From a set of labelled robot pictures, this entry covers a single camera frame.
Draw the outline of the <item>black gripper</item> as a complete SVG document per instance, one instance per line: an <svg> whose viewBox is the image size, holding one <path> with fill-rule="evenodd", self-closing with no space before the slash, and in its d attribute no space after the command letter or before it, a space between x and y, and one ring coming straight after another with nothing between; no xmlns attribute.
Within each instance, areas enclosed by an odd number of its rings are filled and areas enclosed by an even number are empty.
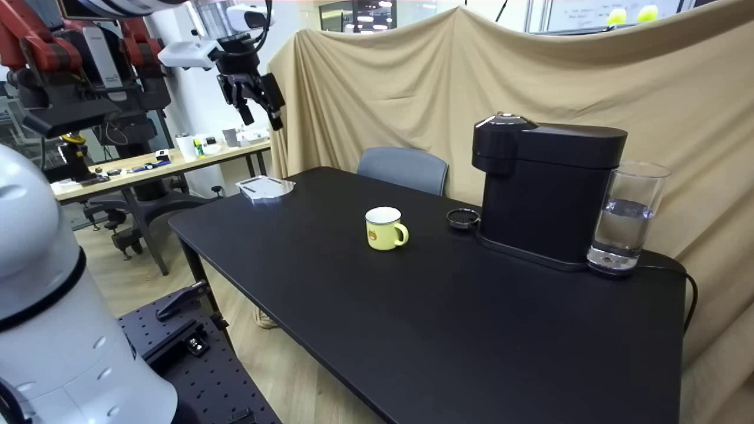
<svg viewBox="0 0 754 424"><path fill-rule="evenodd" d="M267 114L267 122L273 130L282 130L279 108L284 105L284 99L273 72L258 76L258 57L252 37L246 32L225 36L219 39L219 46L219 88L225 101L237 110L242 125L255 122L246 99L260 101L266 96L264 108Z"/></svg>

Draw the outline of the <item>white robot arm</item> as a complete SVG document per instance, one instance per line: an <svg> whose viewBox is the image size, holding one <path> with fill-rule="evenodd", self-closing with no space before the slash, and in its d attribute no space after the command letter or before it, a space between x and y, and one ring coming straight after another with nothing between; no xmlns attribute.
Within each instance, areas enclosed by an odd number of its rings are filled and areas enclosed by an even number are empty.
<svg viewBox="0 0 754 424"><path fill-rule="evenodd" d="M4 424L277 424L239 363L210 387L165 374L231 346L202 283L112 315L41 171L0 148Z"/></svg>

